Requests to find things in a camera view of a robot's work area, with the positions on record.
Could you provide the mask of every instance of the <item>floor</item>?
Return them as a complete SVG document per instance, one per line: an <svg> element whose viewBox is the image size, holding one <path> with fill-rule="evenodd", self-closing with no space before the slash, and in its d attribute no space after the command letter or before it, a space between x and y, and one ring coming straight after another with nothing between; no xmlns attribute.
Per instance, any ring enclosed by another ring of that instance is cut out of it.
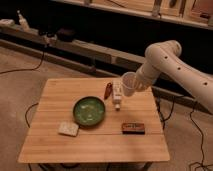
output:
<svg viewBox="0 0 213 171"><path fill-rule="evenodd" d="M0 47L0 72L17 68L32 68L38 63L39 59ZM48 78L61 77L91 76L49 62L44 62L37 71L0 75L0 171L29 170L26 164L17 163L28 130L24 119L25 111L30 105L39 101L42 88ZM170 108L171 102L162 100L161 110L165 115L169 113ZM36 107L30 110L30 120L35 110ZM189 118L190 111L190 108L175 105L172 118L165 129L171 160L154 163L150 171L185 171L189 170L190 163L201 160L201 136ZM195 111L193 117L205 135L205 163L213 164L213 116ZM137 171L142 165L141 163L112 164L109 171ZM56 171L64 170L59 165L54 166ZM104 171L106 166L107 164L82 164L72 170ZM40 168L33 164L32 170L40 171Z"/></svg>

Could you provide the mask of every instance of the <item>white sponge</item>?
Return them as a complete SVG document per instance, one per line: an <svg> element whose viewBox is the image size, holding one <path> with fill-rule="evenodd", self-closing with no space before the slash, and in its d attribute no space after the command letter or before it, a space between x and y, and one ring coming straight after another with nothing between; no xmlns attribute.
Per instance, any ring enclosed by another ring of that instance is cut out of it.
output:
<svg viewBox="0 0 213 171"><path fill-rule="evenodd" d="M58 129L59 134L77 136L79 126L72 122L62 122Z"/></svg>

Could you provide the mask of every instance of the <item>bottle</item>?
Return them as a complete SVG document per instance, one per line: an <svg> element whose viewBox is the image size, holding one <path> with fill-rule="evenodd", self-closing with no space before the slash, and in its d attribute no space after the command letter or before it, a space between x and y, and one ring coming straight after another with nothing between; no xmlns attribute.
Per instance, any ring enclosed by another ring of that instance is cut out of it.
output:
<svg viewBox="0 0 213 171"><path fill-rule="evenodd" d="M121 108L121 100L122 100L122 88L121 82L119 79L113 80L112 83L112 100L115 105L116 110L120 110Z"/></svg>
<svg viewBox="0 0 213 171"><path fill-rule="evenodd" d="M19 17L19 24L21 25L24 31L30 30L30 27L27 23L27 20L21 15L20 10L17 11Z"/></svg>

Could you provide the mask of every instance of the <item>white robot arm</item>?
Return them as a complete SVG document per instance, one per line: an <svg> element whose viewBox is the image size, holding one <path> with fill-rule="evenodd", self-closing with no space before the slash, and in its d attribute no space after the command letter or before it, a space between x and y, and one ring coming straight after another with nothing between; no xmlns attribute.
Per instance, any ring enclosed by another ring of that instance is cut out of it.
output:
<svg viewBox="0 0 213 171"><path fill-rule="evenodd" d="M173 40L150 45L145 51L146 62L136 72L136 91L154 84L163 72L213 113L213 78L182 62L178 58L181 51L181 45Z"/></svg>

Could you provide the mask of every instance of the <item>red object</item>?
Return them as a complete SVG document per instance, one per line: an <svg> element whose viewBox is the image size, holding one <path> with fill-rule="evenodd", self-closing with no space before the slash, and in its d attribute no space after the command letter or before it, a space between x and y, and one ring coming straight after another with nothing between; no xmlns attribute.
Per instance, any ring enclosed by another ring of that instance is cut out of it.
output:
<svg viewBox="0 0 213 171"><path fill-rule="evenodd" d="M104 93L104 100L106 100L112 93L112 83L108 83Z"/></svg>

